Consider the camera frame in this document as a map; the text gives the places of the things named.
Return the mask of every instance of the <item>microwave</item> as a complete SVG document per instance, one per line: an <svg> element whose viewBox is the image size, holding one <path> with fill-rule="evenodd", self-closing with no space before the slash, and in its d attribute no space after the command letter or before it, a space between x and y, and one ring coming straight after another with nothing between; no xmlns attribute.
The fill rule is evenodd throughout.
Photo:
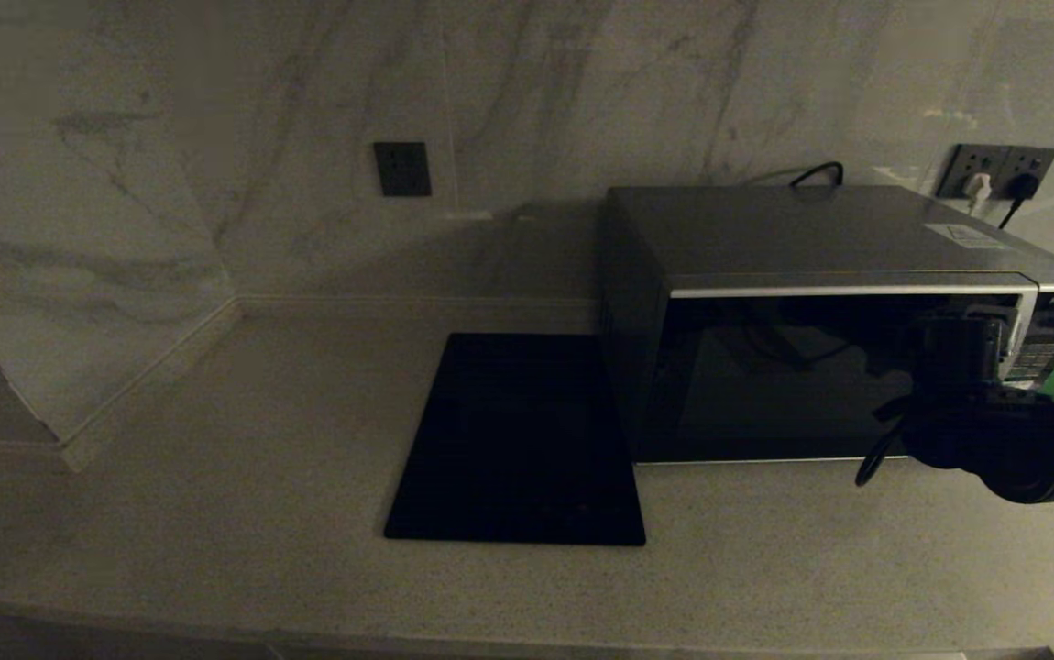
<svg viewBox="0 0 1054 660"><path fill-rule="evenodd" d="M598 274L636 463L861 459L931 319L995 322L1006 385L1054 368L1054 255L899 187L610 189Z"/></svg>

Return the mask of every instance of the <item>plug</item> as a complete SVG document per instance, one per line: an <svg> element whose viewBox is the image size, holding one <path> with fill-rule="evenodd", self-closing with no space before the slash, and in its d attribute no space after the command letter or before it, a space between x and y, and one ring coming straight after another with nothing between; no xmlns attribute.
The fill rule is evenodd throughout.
<svg viewBox="0 0 1054 660"><path fill-rule="evenodd" d="M1028 172L1015 177L1012 183L1009 183L1009 195L1016 201L1033 199L1036 191L1039 191L1039 178Z"/></svg>
<svg viewBox="0 0 1054 660"><path fill-rule="evenodd" d="M1012 216L1016 214L1016 210L1020 208L1024 200L1033 199L1033 195L1039 191L1039 177L1035 174L1029 174L1026 172L1020 176L1012 179L1012 183L1009 183L1009 195L1012 195L1012 208L1009 209L1009 214L1003 216L1003 221L1000 222L1000 229L1004 229L1012 220Z"/></svg>
<svg viewBox="0 0 1054 660"><path fill-rule="evenodd" d="M992 175L984 172L976 172L963 185L963 195L971 199L971 205L967 207L967 214L974 214L980 201L992 196Z"/></svg>

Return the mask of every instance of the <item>white plug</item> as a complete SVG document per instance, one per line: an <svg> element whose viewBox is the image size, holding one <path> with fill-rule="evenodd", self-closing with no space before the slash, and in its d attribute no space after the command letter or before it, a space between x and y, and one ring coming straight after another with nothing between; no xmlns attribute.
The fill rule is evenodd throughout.
<svg viewBox="0 0 1054 660"><path fill-rule="evenodd" d="M963 195L971 199L971 203L967 206L967 214L975 214L975 209L978 208L980 201L992 196L992 175L983 174L983 172L971 175L971 178L963 185Z"/></svg>

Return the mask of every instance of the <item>black plug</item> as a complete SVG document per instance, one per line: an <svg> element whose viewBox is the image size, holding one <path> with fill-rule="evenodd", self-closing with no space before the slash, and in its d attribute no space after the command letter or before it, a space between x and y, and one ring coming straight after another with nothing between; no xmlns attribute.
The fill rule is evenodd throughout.
<svg viewBox="0 0 1054 660"><path fill-rule="evenodd" d="M1035 195L1038 189L1039 178L1028 172L1012 179L1012 182L1009 183L1009 195L1012 195L1012 208L1009 209L1009 214L1003 216L1000 229L1004 229L1009 225L1009 220L1012 220L1012 216L1016 214L1016 210L1024 203L1024 200L1033 199L1033 195Z"/></svg>

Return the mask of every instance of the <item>label sticker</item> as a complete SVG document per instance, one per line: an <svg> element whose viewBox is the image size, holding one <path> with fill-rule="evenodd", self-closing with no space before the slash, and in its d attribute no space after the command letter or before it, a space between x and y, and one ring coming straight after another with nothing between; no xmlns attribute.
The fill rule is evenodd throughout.
<svg viewBox="0 0 1054 660"><path fill-rule="evenodd" d="M970 250L1008 250L1003 242L996 241L995 238L983 234L982 231L968 227L967 225L926 225L926 229L935 234L951 238L959 246Z"/></svg>

